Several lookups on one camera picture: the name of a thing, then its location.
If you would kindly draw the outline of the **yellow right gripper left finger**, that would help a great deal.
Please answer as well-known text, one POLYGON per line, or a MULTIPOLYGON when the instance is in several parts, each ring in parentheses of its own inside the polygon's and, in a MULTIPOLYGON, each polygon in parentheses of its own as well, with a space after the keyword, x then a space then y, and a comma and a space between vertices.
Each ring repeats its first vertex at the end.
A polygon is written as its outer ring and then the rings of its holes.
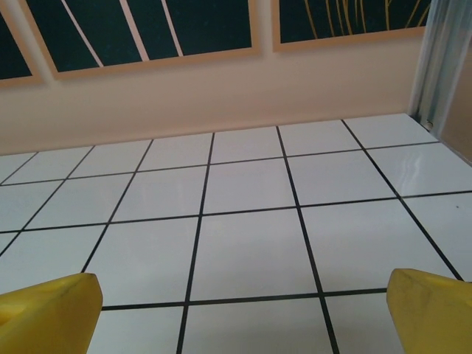
POLYGON ((103 293, 79 273, 1 295, 2 353, 86 353, 103 293))

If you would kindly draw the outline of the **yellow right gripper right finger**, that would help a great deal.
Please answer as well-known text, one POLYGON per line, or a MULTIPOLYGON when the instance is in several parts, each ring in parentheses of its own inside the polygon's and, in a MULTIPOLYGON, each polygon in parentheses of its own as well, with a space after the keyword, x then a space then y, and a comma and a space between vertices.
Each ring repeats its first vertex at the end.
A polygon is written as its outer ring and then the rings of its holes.
POLYGON ((469 282, 397 268, 386 301, 405 353, 471 352, 469 282))

